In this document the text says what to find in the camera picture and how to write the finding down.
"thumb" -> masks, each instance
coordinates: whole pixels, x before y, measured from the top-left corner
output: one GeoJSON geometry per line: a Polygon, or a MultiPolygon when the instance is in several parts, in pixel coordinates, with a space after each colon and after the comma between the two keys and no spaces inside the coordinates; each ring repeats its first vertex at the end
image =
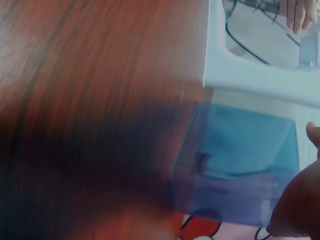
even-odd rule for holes
{"type": "Polygon", "coordinates": [[[320,127],[314,122],[309,122],[306,125],[306,135],[317,149],[320,148],[320,127]]]}

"fingernail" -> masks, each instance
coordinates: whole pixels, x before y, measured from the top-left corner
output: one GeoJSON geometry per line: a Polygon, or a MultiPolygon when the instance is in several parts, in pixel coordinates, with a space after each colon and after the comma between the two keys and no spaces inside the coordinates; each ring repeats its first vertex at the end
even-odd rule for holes
{"type": "Polygon", "coordinates": [[[316,127],[316,126],[317,126],[317,125],[316,125],[313,121],[309,122],[309,123],[306,125],[306,127],[309,128],[309,129],[312,129],[312,128],[316,127]]]}

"finger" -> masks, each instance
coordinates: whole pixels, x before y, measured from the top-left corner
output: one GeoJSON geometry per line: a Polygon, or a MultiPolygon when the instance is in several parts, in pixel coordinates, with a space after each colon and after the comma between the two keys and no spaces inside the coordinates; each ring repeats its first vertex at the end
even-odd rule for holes
{"type": "Polygon", "coordinates": [[[317,1],[316,0],[306,0],[304,3],[305,15],[313,22],[318,22],[317,14],[317,1]]]}
{"type": "Polygon", "coordinates": [[[296,1],[295,14],[294,14],[294,26],[293,32],[299,34],[306,17],[306,10],[304,2],[301,0],[296,1]]]}
{"type": "Polygon", "coordinates": [[[302,29],[308,30],[311,27],[311,23],[310,18],[306,16],[302,24],[302,29]]]}
{"type": "Polygon", "coordinates": [[[279,5],[280,5],[280,15],[286,17],[287,16],[287,0],[279,0],[279,5]]]}
{"type": "Polygon", "coordinates": [[[317,149],[320,148],[320,127],[314,122],[309,122],[306,125],[306,135],[317,149]]]}
{"type": "Polygon", "coordinates": [[[295,10],[296,10],[296,0],[287,0],[286,26],[289,29],[294,28],[295,10]]]}

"cartoon print fabric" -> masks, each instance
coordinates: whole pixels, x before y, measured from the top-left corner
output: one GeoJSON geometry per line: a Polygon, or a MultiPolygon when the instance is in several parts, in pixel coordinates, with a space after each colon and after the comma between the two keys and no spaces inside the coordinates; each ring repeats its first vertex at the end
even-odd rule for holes
{"type": "Polygon", "coordinates": [[[265,228],[228,222],[210,221],[186,215],[177,240],[296,240],[272,237],[265,228]]]}

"transparent blue container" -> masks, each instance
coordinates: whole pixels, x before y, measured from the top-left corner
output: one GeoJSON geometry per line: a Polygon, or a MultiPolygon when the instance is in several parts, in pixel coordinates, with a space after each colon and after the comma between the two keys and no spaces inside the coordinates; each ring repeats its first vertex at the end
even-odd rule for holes
{"type": "Polygon", "coordinates": [[[266,226],[299,172],[290,119],[199,102],[171,173],[175,209],[266,226]]]}

